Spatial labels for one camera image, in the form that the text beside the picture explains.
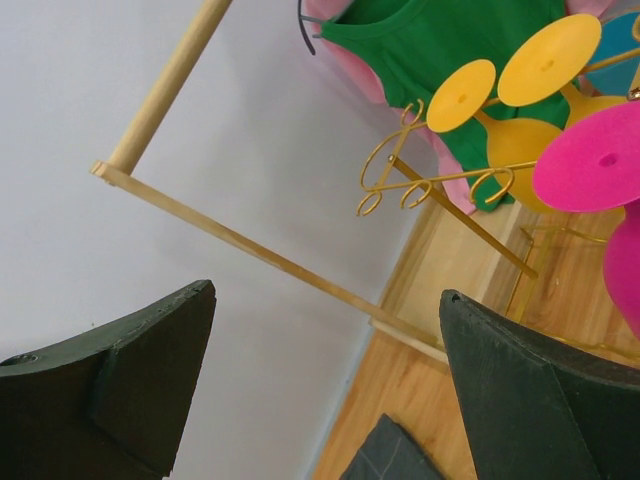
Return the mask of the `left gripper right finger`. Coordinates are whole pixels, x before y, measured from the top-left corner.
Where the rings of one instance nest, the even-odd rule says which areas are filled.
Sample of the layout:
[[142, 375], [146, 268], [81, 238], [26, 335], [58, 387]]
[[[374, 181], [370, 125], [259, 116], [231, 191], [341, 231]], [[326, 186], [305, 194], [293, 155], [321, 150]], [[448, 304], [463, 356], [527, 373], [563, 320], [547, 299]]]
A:
[[638, 369], [456, 290], [442, 292], [439, 318], [478, 478], [638, 478]]

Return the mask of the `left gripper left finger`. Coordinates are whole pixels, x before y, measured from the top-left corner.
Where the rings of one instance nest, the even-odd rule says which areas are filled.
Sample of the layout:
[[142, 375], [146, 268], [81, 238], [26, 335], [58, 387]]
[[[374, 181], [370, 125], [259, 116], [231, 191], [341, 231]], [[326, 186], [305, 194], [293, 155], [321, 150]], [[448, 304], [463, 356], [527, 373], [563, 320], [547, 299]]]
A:
[[2, 361], [2, 478], [169, 477], [215, 308], [213, 283], [198, 280]]

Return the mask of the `blue wine glass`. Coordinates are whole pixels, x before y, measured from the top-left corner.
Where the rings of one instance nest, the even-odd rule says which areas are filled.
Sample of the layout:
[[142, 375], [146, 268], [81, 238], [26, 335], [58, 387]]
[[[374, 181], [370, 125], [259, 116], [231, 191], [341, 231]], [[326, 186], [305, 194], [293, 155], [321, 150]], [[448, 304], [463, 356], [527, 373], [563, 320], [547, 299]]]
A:
[[[601, 41], [589, 65], [639, 47], [639, 41], [632, 34], [632, 27], [638, 15], [639, 8], [634, 8], [615, 14], [604, 21]], [[587, 95], [626, 97], [638, 66], [638, 57], [628, 58], [585, 74], [581, 77], [579, 86]]]

